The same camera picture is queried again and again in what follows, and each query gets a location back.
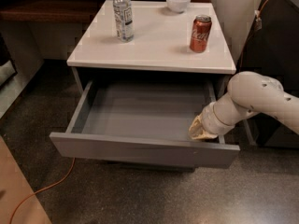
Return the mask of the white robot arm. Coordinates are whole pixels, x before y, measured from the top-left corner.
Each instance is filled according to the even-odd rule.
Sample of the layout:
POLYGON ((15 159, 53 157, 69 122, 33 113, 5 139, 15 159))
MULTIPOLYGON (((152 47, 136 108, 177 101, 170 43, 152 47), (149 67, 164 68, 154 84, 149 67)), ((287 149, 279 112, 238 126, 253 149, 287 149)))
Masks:
POLYGON ((299 98, 285 92, 278 80, 245 71, 231 77, 227 92, 195 117, 189 136, 193 140, 214 139, 259 113, 299 134, 299 98))

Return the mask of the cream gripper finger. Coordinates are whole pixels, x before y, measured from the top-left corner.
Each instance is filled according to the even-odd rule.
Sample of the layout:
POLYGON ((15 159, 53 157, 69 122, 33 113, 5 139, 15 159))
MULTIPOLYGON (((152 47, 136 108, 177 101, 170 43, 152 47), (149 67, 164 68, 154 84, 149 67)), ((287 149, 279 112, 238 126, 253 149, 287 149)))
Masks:
POLYGON ((198 132, 203 128, 202 126, 202 115, 198 115, 194 118, 190 130, 193 132, 198 132))
POLYGON ((193 140, 207 140, 207 139, 215 139, 218 136, 216 134, 205 131, 202 126, 199 126, 199 127, 191 127, 189 129, 189 137, 193 140))

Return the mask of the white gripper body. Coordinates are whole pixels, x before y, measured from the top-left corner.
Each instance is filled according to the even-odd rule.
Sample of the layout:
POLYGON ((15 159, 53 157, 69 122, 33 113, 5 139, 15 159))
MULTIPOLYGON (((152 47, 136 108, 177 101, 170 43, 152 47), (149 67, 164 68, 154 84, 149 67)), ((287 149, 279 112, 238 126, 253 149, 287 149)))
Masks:
POLYGON ((207 105, 202 113, 201 126, 202 134, 204 137, 217 137, 219 135, 225 135, 234 128, 234 125, 227 125, 221 122, 214 112, 214 102, 207 105))

